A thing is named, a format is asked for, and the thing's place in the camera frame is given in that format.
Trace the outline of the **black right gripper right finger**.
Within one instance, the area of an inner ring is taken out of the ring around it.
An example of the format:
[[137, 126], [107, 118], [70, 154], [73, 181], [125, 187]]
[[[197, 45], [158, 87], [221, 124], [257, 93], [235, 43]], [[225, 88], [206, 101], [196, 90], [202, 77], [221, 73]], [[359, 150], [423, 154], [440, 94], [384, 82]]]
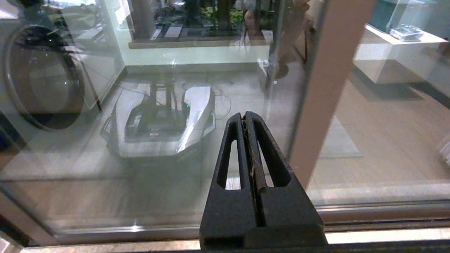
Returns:
[[245, 247], [327, 245], [323, 222], [262, 117], [244, 116], [257, 227]]

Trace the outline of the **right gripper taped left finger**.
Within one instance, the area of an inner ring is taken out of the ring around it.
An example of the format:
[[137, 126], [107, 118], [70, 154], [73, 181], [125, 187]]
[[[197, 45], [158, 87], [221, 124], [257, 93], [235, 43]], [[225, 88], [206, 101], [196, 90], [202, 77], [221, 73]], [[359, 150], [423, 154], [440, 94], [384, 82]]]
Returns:
[[[240, 189], [226, 189], [233, 142], [237, 146]], [[224, 129], [212, 182], [199, 228], [201, 249], [245, 248], [245, 237], [257, 227], [246, 142], [240, 113]]]

